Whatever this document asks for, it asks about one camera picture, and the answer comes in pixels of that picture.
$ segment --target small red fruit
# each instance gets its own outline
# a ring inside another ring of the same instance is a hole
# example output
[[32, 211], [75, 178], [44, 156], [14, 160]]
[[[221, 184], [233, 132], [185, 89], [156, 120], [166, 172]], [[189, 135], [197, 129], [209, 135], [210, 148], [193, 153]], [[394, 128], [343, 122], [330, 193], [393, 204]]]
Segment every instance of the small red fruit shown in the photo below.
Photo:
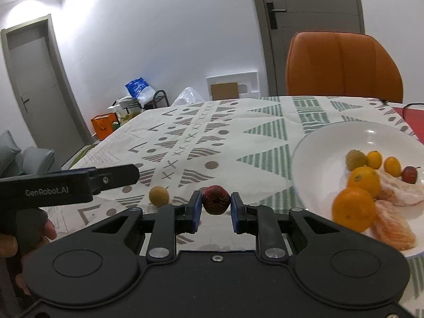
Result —
[[203, 207], [211, 215], [224, 214], [230, 205], [230, 195], [223, 187], [212, 185], [203, 194]]
[[402, 171], [402, 180], [409, 184], [415, 184], [418, 177], [417, 169], [419, 167], [406, 166]]

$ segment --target door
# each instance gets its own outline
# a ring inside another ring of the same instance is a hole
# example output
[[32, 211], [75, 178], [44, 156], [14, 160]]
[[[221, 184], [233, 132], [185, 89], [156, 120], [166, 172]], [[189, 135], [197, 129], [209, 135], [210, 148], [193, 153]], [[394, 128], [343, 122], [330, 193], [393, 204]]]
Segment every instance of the door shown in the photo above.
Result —
[[22, 114], [36, 145], [53, 149], [64, 164], [83, 146], [59, 87], [49, 48], [47, 23], [7, 35], [9, 74], [23, 102]]
[[[255, 4], [266, 55], [270, 95], [286, 94], [286, 58], [291, 38], [297, 32], [364, 33], [360, 0], [255, 0]], [[261, 14], [266, 14], [266, 18], [261, 18]]]

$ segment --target cardboard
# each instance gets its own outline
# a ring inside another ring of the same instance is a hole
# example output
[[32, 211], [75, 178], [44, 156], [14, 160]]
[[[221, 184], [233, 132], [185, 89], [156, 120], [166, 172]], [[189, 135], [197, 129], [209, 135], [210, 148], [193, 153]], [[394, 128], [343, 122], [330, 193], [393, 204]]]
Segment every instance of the cardboard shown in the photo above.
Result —
[[237, 82], [211, 85], [212, 100], [238, 99]]

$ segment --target white plate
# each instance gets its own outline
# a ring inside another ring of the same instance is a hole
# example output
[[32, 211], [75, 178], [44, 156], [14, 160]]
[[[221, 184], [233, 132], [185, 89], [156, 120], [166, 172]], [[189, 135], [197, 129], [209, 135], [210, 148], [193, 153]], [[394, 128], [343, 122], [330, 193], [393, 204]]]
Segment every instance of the white plate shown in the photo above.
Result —
[[[419, 141], [379, 123], [333, 123], [306, 136], [293, 154], [293, 183], [305, 208], [331, 220], [332, 202], [346, 187], [349, 171], [346, 169], [345, 155], [351, 149], [365, 154], [379, 151], [383, 161], [394, 156], [402, 168], [421, 166], [417, 185], [424, 185], [424, 145]], [[417, 246], [402, 253], [406, 257], [424, 253], [424, 204], [397, 209], [417, 236]]]

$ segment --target patterned tablecloth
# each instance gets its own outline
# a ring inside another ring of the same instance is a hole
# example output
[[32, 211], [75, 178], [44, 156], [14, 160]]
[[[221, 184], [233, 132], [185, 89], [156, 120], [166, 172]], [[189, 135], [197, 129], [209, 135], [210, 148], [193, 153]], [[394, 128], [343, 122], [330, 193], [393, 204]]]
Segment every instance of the patterned tablecloth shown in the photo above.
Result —
[[[136, 185], [102, 192], [89, 204], [48, 208], [60, 236], [128, 207], [156, 211], [149, 190], [168, 189], [171, 202], [186, 203], [194, 190], [221, 185], [238, 191], [245, 204], [259, 202], [276, 211], [302, 206], [291, 181], [291, 156], [302, 138], [335, 122], [371, 121], [416, 137], [390, 106], [378, 99], [341, 96], [283, 96], [208, 101], [149, 110], [92, 149], [74, 168], [135, 164]], [[179, 235], [178, 249], [255, 248], [254, 237], [232, 231], [229, 210], [203, 212], [199, 232]], [[145, 254], [148, 244], [141, 254]], [[424, 317], [424, 257], [410, 259], [411, 281], [401, 304]]]

